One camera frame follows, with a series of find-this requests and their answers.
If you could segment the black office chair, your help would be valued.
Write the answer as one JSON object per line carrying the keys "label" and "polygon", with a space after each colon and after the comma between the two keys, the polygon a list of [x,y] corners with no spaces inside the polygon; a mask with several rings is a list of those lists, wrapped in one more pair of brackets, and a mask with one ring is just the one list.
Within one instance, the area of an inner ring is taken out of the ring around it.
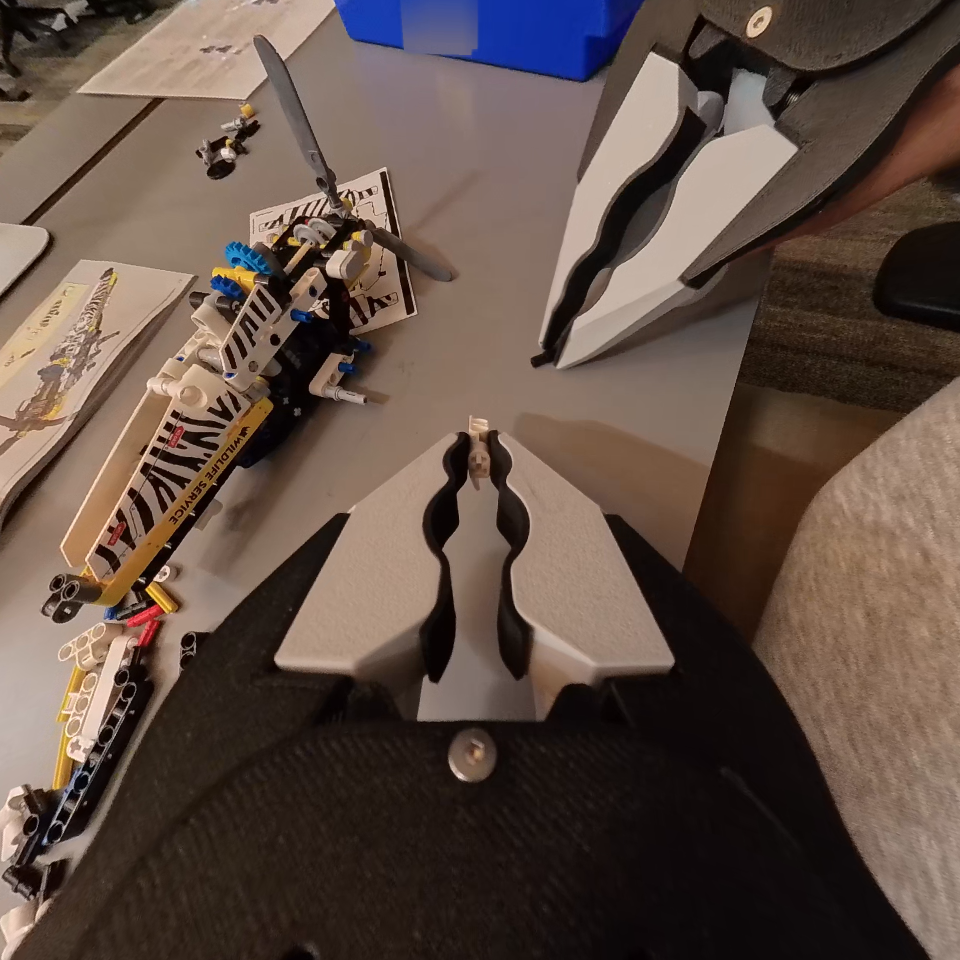
{"label": "black office chair", "polygon": [[959,222],[911,230],[885,255],[873,284],[878,312],[959,332]]}

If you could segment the blue plastic bin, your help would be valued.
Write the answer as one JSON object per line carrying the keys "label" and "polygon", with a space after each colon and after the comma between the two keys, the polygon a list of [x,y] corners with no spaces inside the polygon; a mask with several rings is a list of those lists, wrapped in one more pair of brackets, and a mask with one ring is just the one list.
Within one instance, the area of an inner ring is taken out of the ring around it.
{"label": "blue plastic bin", "polygon": [[641,1],[337,1],[367,42],[585,81],[613,58]]}

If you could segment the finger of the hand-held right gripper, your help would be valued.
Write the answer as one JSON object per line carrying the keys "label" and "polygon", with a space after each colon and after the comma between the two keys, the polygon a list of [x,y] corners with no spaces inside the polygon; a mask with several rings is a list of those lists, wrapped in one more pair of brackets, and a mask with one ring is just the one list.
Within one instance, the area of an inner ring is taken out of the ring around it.
{"label": "finger of the hand-held right gripper", "polygon": [[574,191],[539,338],[544,354],[562,352],[630,222],[698,144],[697,104],[678,63],[646,55]]}
{"label": "finger of the hand-held right gripper", "polygon": [[616,266],[593,306],[575,318],[555,365],[590,361],[674,308],[700,297],[682,274],[721,238],[798,148],[774,126],[710,140],[681,173],[655,231]]}

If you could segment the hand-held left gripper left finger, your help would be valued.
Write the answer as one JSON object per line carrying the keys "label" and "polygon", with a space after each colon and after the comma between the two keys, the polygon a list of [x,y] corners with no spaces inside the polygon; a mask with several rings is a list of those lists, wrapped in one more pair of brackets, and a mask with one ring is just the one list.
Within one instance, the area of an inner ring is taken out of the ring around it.
{"label": "hand-held left gripper left finger", "polygon": [[443,676],[455,639],[444,546],[470,447],[464,432],[442,436],[350,509],[274,655],[279,669],[378,685],[417,719],[424,678]]}

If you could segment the zebra striped lego helicopter model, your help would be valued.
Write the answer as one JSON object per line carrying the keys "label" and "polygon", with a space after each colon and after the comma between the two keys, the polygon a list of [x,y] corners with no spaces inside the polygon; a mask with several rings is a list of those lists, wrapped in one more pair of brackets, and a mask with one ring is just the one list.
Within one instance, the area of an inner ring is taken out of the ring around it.
{"label": "zebra striped lego helicopter model", "polygon": [[54,623],[145,591],[231,473],[275,450],[319,400],[367,402],[341,381],[371,348],[351,311],[376,246],[453,278],[341,198],[282,56],[264,35],[253,45],[326,207],[269,244],[227,244],[209,290],[189,295],[195,333],[148,381],[61,543],[68,570],[41,607]]}

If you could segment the zebra striped sticker sheet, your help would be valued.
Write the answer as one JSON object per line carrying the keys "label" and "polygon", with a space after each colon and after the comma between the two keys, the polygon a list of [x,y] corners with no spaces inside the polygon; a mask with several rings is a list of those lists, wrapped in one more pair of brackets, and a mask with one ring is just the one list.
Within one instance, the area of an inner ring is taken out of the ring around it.
{"label": "zebra striped sticker sheet", "polygon": [[[355,214],[381,229],[398,234],[399,218],[388,170],[383,167],[350,181],[340,188]],[[329,202],[320,192],[269,206],[249,214],[248,244],[273,243],[300,216],[323,215]],[[417,314],[408,266],[378,244],[371,249],[366,271],[351,289],[350,321],[364,334],[398,323]]]}

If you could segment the person's right hand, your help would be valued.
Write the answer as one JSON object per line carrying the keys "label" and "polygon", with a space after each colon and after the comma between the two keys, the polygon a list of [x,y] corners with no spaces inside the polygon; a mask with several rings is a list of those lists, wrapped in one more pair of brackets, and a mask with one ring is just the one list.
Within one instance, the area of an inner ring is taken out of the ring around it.
{"label": "person's right hand", "polygon": [[842,196],[809,217],[770,247],[823,232],[869,210],[920,179],[959,163],[959,67],[940,78],[907,117],[890,150]]}

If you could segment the white flat rounded pad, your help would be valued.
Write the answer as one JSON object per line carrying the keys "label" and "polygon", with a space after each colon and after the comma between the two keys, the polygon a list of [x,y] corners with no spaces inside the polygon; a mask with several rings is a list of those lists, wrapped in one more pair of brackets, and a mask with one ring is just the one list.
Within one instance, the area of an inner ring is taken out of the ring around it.
{"label": "white flat rounded pad", "polygon": [[51,243],[41,226],[1,222],[1,298],[44,255]]}

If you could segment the small grey yellow lego assembly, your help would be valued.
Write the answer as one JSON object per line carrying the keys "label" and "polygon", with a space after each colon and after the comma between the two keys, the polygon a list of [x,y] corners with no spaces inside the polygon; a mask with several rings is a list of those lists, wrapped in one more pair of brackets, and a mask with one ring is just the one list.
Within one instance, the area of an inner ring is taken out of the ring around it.
{"label": "small grey yellow lego assembly", "polygon": [[249,102],[239,106],[238,114],[222,124],[222,135],[214,140],[203,139],[195,150],[205,174],[211,181],[220,181],[234,173],[238,158],[249,152],[247,141],[260,130],[257,112]]}

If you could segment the white printed paper sheet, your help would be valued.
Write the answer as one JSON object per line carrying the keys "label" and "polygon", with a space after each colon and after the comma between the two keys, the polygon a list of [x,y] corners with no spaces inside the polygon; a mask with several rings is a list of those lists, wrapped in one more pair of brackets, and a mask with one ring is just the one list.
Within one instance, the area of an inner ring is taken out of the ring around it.
{"label": "white printed paper sheet", "polygon": [[288,59],[334,11],[333,1],[181,2],[78,92],[244,101],[266,79],[254,36]]}

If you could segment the white lego connector piece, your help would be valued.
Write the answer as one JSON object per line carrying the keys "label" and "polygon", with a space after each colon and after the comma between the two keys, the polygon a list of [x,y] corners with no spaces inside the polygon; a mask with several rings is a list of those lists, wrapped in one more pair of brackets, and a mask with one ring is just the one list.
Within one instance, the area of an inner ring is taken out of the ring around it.
{"label": "white lego connector piece", "polygon": [[486,418],[471,415],[467,430],[469,450],[466,459],[467,474],[475,491],[481,489],[485,481],[490,480],[492,453],[490,448],[490,426]]}

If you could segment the pile of loose lego pieces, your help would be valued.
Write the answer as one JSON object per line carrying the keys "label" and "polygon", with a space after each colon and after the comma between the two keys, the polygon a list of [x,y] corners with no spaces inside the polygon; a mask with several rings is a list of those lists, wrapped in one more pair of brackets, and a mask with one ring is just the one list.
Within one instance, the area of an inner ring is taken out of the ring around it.
{"label": "pile of loose lego pieces", "polygon": [[55,713],[54,772],[2,790],[2,958],[10,957],[89,851],[98,821],[159,689],[173,673],[166,618],[182,606],[168,583],[63,643],[67,683]]}

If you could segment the open helicopter instruction booklet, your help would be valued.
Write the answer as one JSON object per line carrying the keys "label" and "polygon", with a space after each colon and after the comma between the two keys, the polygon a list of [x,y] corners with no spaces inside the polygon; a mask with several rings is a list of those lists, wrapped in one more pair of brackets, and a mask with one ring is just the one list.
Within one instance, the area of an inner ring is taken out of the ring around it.
{"label": "open helicopter instruction booklet", "polygon": [[195,280],[192,273],[82,259],[3,343],[2,521]]}

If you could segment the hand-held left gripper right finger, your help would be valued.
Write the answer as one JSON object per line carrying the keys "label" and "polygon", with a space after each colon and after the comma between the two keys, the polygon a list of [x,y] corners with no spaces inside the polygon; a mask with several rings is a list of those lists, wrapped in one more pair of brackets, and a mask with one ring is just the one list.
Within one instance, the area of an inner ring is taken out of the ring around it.
{"label": "hand-held left gripper right finger", "polygon": [[509,545],[499,652],[513,678],[530,680],[535,717],[569,686],[669,673],[674,654],[604,511],[511,435],[492,431],[488,448]]}

